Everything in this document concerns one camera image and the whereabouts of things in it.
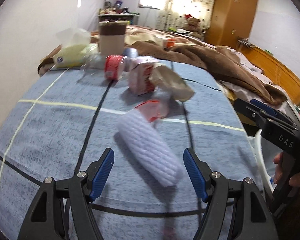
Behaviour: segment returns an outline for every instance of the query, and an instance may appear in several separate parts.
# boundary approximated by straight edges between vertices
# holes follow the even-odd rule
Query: carton
[[[160,61],[153,57],[136,57],[131,59],[129,88],[136,95],[154,91],[154,85],[149,81],[154,65]]]

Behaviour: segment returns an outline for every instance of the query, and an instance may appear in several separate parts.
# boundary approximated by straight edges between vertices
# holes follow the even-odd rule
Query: curtain
[[[202,28],[209,28],[213,4],[214,0],[166,0],[156,28],[165,31],[169,27],[179,29],[186,24],[185,14],[200,19]]]

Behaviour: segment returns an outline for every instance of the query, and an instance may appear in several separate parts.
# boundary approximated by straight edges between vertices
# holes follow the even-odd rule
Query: blue tablecloth
[[[180,162],[184,149],[193,147],[212,170],[229,179],[252,177],[261,187],[247,135],[212,76],[191,65],[162,62],[195,91],[184,104],[172,100],[169,116],[156,126]],[[50,71],[40,78],[0,129],[1,231],[10,240],[17,239],[45,177],[70,178],[111,147],[114,166],[93,205],[104,239],[192,239],[202,212],[188,175],[176,187],[163,188],[133,158],[116,128],[117,117],[150,97],[151,93],[134,96],[124,80],[110,85],[99,70],[92,75],[81,70]],[[227,238],[231,209],[220,239]],[[75,239],[71,214],[69,234]]]

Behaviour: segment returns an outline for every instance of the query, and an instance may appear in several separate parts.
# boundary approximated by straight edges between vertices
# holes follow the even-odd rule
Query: green object
[[[272,54],[269,50],[266,50],[266,49],[265,49],[265,52],[267,52],[268,54],[270,54],[270,55],[273,56],[273,54]]]

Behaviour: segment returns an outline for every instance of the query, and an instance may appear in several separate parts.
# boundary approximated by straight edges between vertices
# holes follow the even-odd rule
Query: brown blanket
[[[187,63],[207,70],[216,80],[227,81],[241,86],[263,98],[267,103],[280,105],[287,97],[278,89],[263,84],[255,76],[243,69],[239,57],[225,47],[212,49],[199,40],[179,34],[163,32],[140,26],[127,26],[126,35],[146,33],[149,37],[156,35],[174,37],[177,44],[168,49],[163,49],[153,41],[135,41],[127,47],[138,50],[139,55],[152,56],[158,59]],[[91,42],[98,42],[98,32],[92,33]],[[58,47],[47,58],[55,55]]]

